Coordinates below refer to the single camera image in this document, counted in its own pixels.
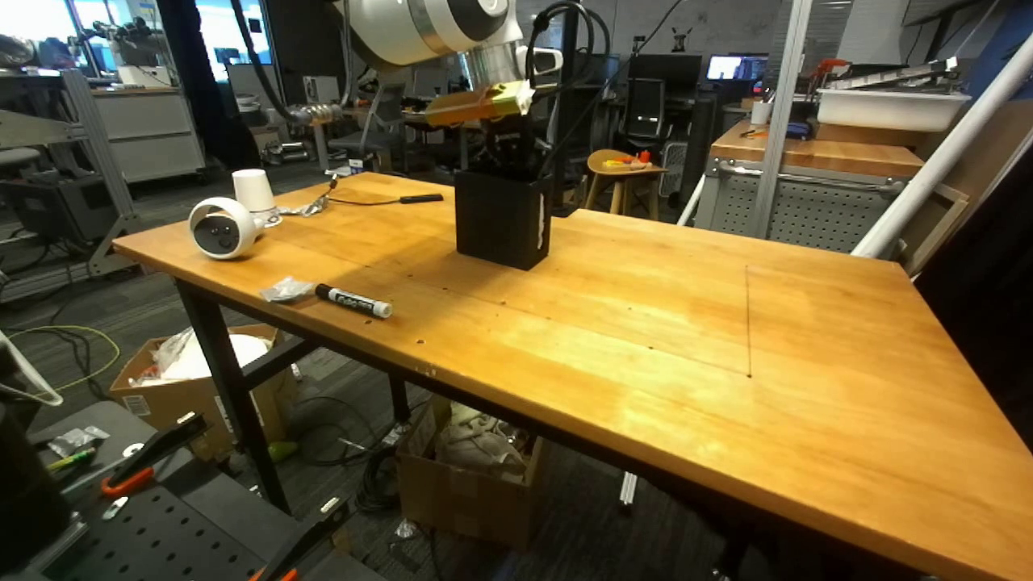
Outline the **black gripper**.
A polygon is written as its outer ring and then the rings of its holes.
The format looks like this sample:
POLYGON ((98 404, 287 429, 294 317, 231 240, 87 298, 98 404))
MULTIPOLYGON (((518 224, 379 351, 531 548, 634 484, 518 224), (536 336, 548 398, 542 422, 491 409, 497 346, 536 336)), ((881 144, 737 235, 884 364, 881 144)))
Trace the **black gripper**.
POLYGON ((525 118, 511 118, 484 129, 484 144, 474 152, 471 169, 504 177, 532 177, 542 152, 525 118))

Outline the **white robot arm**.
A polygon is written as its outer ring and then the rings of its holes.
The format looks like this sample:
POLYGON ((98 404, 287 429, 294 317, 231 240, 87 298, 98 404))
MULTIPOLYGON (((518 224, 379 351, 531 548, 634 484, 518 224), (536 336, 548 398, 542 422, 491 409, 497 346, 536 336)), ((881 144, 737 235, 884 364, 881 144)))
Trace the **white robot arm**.
POLYGON ((465 91, 433 96, 421 119, 433 129, 487 134, 479 170, 532 177, 542 154, 531 125, 536 89, 519 64, 519 0, 341 0, 347 32, 380 72, 462 59, 465 91))

